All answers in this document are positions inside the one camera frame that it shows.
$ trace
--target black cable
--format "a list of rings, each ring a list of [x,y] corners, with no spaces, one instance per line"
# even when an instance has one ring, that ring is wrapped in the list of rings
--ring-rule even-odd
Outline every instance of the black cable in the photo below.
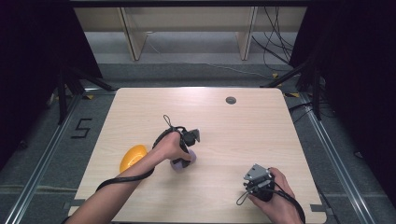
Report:
[[[295,121],[293,122],[293,124],[296,123],[297,121],[299,121],[300,119],[302,119],[303,116],[305,116],[306,114],[308,114],[308,113],[311,112],[311,111],[312,111],[312,109],[309,109],[308,111],[306,111],[303,115],[301,115],[299,118],[297,118],[297,120],[295,120]]]
[[[297,108],[299,108],[301,106],[306,106],[306,105],[312,105],[312,102],[308,102],[308,103],[292,106],[291,108],[289,108],[289,112],[293,112],[295,109],[297,109]]]
[[[295,200],[293,197],[291,197],[285,190],[283,190],[275,181],[274,183],[277,185],[277,187],[280,190],[272,190],[272,189],[265,189],[268,191],[271,191],[277,195],[279,195],[280,197],[286,199],[288,202],[290,202],[291,204],[294,205],[294,207],[297,210],[297,213],[300,217],[300,220],[305,223],[305,213],[304,213],[304,209],[300,206],[300,204],[297,202],[297,200]]]
[[[264,7],[264,10],[265,10],[265,13],[266,13],[266,15],[267,15],[268,20],[269,20],[270,23],[271,23],[272,28],[273,28],[270,37],[268,37],[266,34],[264,34],[265,37],[268,38],[267,45],[268,45],[269,41],[271,40],[271,37],[272,37],[273,33],[275,33],[275,34],[277,35],[277,37],[278,37],[278,39],[279,39],[281,45],[282,45],[281,48],[283,49],[283,52],[284,52],[284,54],[285,54],[287,60],[289,60],[290,54],[286,51],[286,46],[283,44],[283,41],[285,41],[285,42],[287,42],[287,41],[286,41],[284,38],[282,38],[282,36],[280,35],[279,19],[278,19],[279,7],[276,7],[276,20],[275,20],[275,22],[273,22],[273,21],[271,20],[271,17],[269,16],[266,7]]]
[[[96,191],[98,191],[99,189],[102,189],[103,187],[110,185],[110,184],[119,184],[119,183],[142,180],[142,179],[145,179],[145,178],[151,176],[153,172],[154,172],[154,168],[152,168],[152,170],[150,170],[147,173],[142,174],[142,175],[116,177],[116,178],[108,179],[108,180],[104,181],[102,184],[100,184],[99,187],[96,189]]]
[[[251,37],[260,47],[262,47],[262,49],[265,49],[266,51],[268,51],[269,53],[271,53],[272,55],[274,55],[275,57],[277,57],[280,61],[282,61],[283,63],[289,63],[288,61],[286,61],[285,59],[283,59],[282,57],[280,57],[279,55],[277,55],[276,53],[274,53],[273,51],[269,50],[268,48],[266,48],[265,46],[263,46],[258,40],[256,40],[256,38],[254,36]]]
[[[273,44],[274,46],[276,46],[276,47],[278,47],[278,48],[283,49],[282,46],[278,45],[277,43],[274,43],[274,41],[272,41],[272,40],[270,39],[270,37],[268,37],[267,34],[266,34],[265,32],[263,32],[263,33],[264,33],[265,37],[270,41],[271,44]]]
[[[270,41],[271,41],[272,35],[273,35],[274,33],[276,33],[276,35],[278,36],[278,38],[279,38],[280,40],[282,39],[282,37],[276,32],[276,28],[275,28],[275,26],[274,26],[274,24],[273,24],[273,22],[272,22],[272,20],[271,20],[271,17],[269,16],[269,14],[268,14],[268,12],[267,12],[267,10],[266,10],[266,7],[264,7],[264,10],[265,10],[265,13],[266,13],[266,15],[267,15],[267,17],[268,17],[268,20],[271,22],[272,28],[273,28],[270,37],[268,37],[268,36],[264,33],[265,37],[267,37],[267,39],[268,39],[268,41],[267,41],[265,47],[262,46],[262,48],[264,49],[264,54],[262,55],[262,59],[263,59],[263,61],[264,61],[264,64],[265,64],[266,67],[268,67],[269,69],[272,69],[272,70],[274,70],[274,71],[289,71],[289,70],[282,70],[282,69],[275,69],[275,68],[272,68],[272,67],[270,67],[270,66],[267,64],[267,62],[265,61],[265,52],[268,50],[268,44],[269,44]],[[285,53],[285,56],[286,56],[286,58],[287,58],[287,60],[281,59],[281,61],[284,62],[284,63],[286,63],[286,64],[289,64],[289,58],[288,58],[287,52],[285,52],[285,46],[283,45],[281,48],[283,49],[283,52]]]
[[[282,41],[282,36],[280,35],[280,27],[279,27],[279,7],[275,7],[275,13],[276,13],[276,20],[275,20],[275,31],[276,31],[276,35],[279,38],[280,44],[282,45],[282,49],[283,49],[283,53],[285,54],[286,58],[288,59],[288,61],[290,60],[290,54],[288,51],[286,51],[286,46],[283,44]]]

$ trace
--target controller strap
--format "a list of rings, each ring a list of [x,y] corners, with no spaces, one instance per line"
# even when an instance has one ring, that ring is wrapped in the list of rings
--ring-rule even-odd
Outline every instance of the controller strap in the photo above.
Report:
[[[301,205],[295,200],[293,197],[291,197],[285,190],[283,190],[277,183],[275,183],[280,190],[271,190],[273,193],[279,195],[280,197],[288,200],[290,203],[294,205],[294,207],[297,210],[298,215],[300,216],[300,220],[305,223],[305,213]]]
[[[166,123],[169,125],[169,128],[165,131],[163,131],[163,133],[160,134],[160,136],[158,136],[157,140],[155,140],[154,145],[152,146],[152,148],[155,148],[155,146],[157,146],[157,144],[169,133],[172,132],[178,132],[180,134],[180,142],[179,142],[179,146],[180,148],[186,152],[189,153],[189,150],[187,149],[186,143],[184,142],[184,138],[183,138],[183,133],[186,133],[187,130],[185,127],[183,126],[172,126],[171,124],[171,120],[169,119],[169,117],[167,115],[163,115],[163,119],[165,119]],[[182,162],[182,167],[185,168],[190,164],[190,161],[185,161],[181,158],[179,159],[175,159],[172,161],[173,164],[176,164],[178,162]]]
[[[142,174],[142,175],[116,177],[116,178],[108,179],[108,180],[104,181],[102,184],[100,184],[99,187],[96,189],[96,191],[98,191],[99,189],[102,189],[104,186],[107,186],[110,184],[119,184],[119,183],[125,183],[125,182],[130,182],[130,181],[138,181],[138,180],[146,179],[147,177],[151,176],[153,172],[154,172],[154,168],[152,168],[150,171],[148,171],[147,173]]]

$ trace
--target hand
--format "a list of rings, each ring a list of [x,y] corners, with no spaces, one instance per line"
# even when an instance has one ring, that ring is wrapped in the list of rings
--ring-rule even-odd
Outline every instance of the hand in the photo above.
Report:
[[[180,134],[178,132],[172,132],[167,134],[152,150],[161,151],[164,160],[181,158],[185,161],[190,161],[191,155],[181,149],[179,142]]]
[[[295,198],[286,177],[276,168],[270,168],[271,174],[275,176],[275,182],[285,190],[291,197]],[[274,193],[273,198],[269,202],[264,202],[253,195],[248,195],[249,199],[258,206],[272,222],[281,223],[298,223],[301,224],[300,217],[296,208],[286,199]]]

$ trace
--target handheld controller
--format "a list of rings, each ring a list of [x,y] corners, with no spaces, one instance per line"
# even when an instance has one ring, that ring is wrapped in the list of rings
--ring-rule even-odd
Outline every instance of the handheld controller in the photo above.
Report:
[[[171,161],[171,165],[175,170],[179,170],[182,168],[186,168],[187,166],[190,165],[191,162],[194,162],[196,160],[196,155],[195,153],[188,149],[188,147],[191,147],[195,144],[195,141],[200,142],[200,134],[199,134],[199,130],[198,129],[194,129],[191,131],[187,131],[187,129],[185,127],[182,126],[172,126],[170,124],[170,121],[166,120],[166,122],[169,125],[169,129],[165,130],[163,133],[160,134],[160,136],[157,138],[157,140],[154,142],[154,145],[152,146],[153,148],[155,148],[155,146],[157,146],[157,144],[169,133],[172,132],[178,132],[180,134],[180,142],[179,145],[181,147],[181,149],[186,152],[186,153],[190,153],[192,156],[192,160],[191,161],[185,161],[181,158],[176,159]]]
[[[275,188],[275,177],[271,175],[269,169],[265,169],[258,164],[254,164],[244,176],[247,183],[244,183],[248,193],[268,202],[273,197]]]

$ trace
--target yellow object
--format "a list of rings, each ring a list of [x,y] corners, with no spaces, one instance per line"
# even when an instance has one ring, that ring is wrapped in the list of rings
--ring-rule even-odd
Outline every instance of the yellow object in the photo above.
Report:
[[[148,151],[143,145],[136,145],[134,147],[131,147],[131,149],[129,149],[127,153],[125,153],[125,156],[122,158],[120,164],[120,173],[124,172],[130,166],[140,161],[140,159],[142,159],[147,154]]]

